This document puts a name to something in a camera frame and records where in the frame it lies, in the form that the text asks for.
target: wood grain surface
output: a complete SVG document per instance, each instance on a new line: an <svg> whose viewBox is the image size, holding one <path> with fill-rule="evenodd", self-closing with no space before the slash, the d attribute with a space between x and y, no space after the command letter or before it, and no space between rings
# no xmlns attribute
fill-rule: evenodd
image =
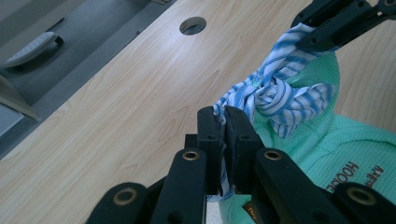
<svg viewBox="0 0 396 224"><path fill-rule="evenodd" d="M0 223L83 223L111 187L165 176L196 112L253 72L309 3L177 1L0 161ZM181 34L194 16L206 28ZM396 133L395 33L385 22L339 50L336 109Z"/></svg>

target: knot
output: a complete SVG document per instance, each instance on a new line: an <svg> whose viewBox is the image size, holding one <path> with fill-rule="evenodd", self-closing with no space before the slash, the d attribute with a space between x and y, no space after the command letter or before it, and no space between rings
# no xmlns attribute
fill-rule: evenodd
<svg viewBox="0 0 396 224"><path fill-rule="evenodd" d="M332 52L303 51L295 47L313 30L315 28L300 23L283 34L263 64L214 104L215 113L223 116L224 106L231 105L244 110L253 123L257 109L270 120L274 131L285 138L299 123L323 112L332 100L336 86L319 83L293 88L285 81L298 74L312 60Z"/></svg>

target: blue striped cloth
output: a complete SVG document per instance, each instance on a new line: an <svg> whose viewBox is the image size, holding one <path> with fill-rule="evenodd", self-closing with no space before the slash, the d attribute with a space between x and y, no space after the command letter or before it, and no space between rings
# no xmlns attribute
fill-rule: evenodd
<svg viewBox="0 0 396 224"><path fill-rule="evenodd" d="M319 83L293 88L285 81L297 75L312 60L333 51L313 52L295 47L299 40L314 30L315 28L302 23L290 28L276 41L270 55L257 71L245 81L232 86L213 105L215 114L221 115L223 125L226 122L226 105L244 110L251 123L254 122L254 111L257 109L270 120L275 133L286 138L299 123L314 118L326 109L338 90L337 86ZM225 200L233 195L224 159L221 165L221 185L224 195L208 196L209 202Z"/></svg>

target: cable hole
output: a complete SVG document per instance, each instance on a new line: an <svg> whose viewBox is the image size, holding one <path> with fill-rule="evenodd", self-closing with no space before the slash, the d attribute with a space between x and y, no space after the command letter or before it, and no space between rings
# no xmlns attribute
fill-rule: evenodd
<svg viewBox="0 0 396 224"><path fill-rule="evenodd" d="M179 27L183 35L196 35L206 27L206 20L202 17L191 17L184 20Z"/></svg>

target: green fabric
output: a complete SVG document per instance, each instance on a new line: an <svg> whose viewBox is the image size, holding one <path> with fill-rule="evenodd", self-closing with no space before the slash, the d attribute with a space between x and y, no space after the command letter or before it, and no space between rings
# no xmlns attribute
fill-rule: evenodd
<svg viewBox="0 0 396 224"><path fill-rule="evenodd" d="M288 80L293 87L339 84L334 54L319 57ZM320 116L301 124L289 138L280 138L268 119L255 113L254 128L267 147L287 152L305 174L323 189L338 182L371 185L396 203L396 135L333 113L336 97ZM242 209L250 196L234 195L219 203L224 223L254 223Z"/></svg>

